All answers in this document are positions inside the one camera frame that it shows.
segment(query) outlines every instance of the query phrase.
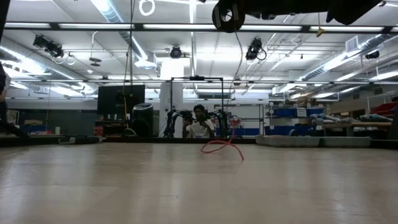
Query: gray wall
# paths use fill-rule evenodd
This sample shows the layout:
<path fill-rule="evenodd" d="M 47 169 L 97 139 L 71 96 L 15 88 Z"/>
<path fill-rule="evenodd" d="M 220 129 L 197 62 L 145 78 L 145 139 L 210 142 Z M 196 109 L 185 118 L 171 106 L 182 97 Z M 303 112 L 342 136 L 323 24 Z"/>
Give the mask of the gray wall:
<path fill-rule="evenodd" d="M 49 119 L 47 120 L 47 130 L 55 133 L 55 127 L 60 127 L 61 134 L 94 135 L 95 121 L 99 120 L 101 115 L 96 111 L 79 110 L 49 110 Z M 43 121 L 46 125 L 46 110 L 20 110 L 19 125 L 24 124 L 26 119 L 37 119 Z"/>

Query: box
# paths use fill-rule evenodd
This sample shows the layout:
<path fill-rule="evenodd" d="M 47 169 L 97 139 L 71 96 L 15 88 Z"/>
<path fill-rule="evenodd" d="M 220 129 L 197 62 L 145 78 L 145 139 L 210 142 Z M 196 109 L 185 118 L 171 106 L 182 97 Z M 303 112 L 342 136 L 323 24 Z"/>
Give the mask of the box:
<path fill-rule="evenodd" d="M 39 121 L 39 120 L 25 120 L 25 124 L 39 124 L 39 125 L 43 125 L 43 121 Z"/>

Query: white shirt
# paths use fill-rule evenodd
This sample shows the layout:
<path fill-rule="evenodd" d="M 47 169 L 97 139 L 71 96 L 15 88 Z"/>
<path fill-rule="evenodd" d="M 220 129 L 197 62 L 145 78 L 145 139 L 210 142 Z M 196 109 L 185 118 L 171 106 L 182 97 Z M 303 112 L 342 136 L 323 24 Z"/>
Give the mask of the white shirt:
<path fill-rule="evenodd" d="M 214 131 L 214 125 L 209 119 L 205 123 Z M 209 130 L 200 125 L 199 122 L 193 122 L 188 125 L 187 131 L 189 131 L 187 138 L 210 138 Z"/>

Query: robotic arm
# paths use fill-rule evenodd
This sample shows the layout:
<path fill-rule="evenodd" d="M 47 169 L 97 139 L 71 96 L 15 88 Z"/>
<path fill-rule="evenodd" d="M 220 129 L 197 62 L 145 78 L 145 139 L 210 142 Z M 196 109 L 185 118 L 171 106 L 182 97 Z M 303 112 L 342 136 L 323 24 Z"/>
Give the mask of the robotic arm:
<path fill-rule="evenodd" d="M 174 138 L 175 121 L 178 117 L 182 117 L 182 119 L 189 121 L 191 124 L 194 122 L 192 113 L 190 111 L 171 110 L 167 113 L 167 126 L 164 131 L 164 138 Z M 216 112 L 208 112 L 206 110 L 202 119 L 206 121 L 212 117 L 217 118 L 220 124 L 220 136 L 225 138 L 228 135 L 228 120 L 226 113 L 223 110 L 218 110 Z"/>

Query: ceiling beam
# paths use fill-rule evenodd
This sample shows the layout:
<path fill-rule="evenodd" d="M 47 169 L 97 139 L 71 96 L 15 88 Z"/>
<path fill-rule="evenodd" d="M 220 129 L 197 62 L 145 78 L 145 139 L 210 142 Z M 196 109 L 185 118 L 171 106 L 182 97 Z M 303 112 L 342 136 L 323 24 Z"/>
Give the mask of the ceiling beam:
<path fill-rule="evenodd" d="M 182 23 L 133 23 L 134 32 L 223 32 L 213 24 L 182 24 Z M 130 31 L 128 23 L 49 23 L 49 22 L 6 22 L 6 30 L 55 30 L 55 31 Z M 398 34 L 398 26 L 322 26 L 324 34 Z M 246 24 L 236 32 L 270 32 L 316 34 L 318 25 L 285 25 L 285 24 Z"/>

